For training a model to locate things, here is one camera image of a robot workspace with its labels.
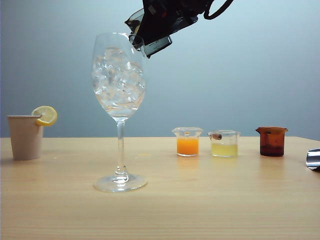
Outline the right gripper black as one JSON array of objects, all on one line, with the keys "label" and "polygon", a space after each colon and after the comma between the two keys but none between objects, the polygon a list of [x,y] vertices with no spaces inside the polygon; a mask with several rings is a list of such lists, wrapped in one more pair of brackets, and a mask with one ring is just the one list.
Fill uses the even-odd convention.
[{"label": "right gripper black", "polygon": [[138,35],[130,35],[131,45],[140,52],[144,48],[150,58],[172,43],[171,34],[194,24],[207,5],[207,0],[144,0]]}]

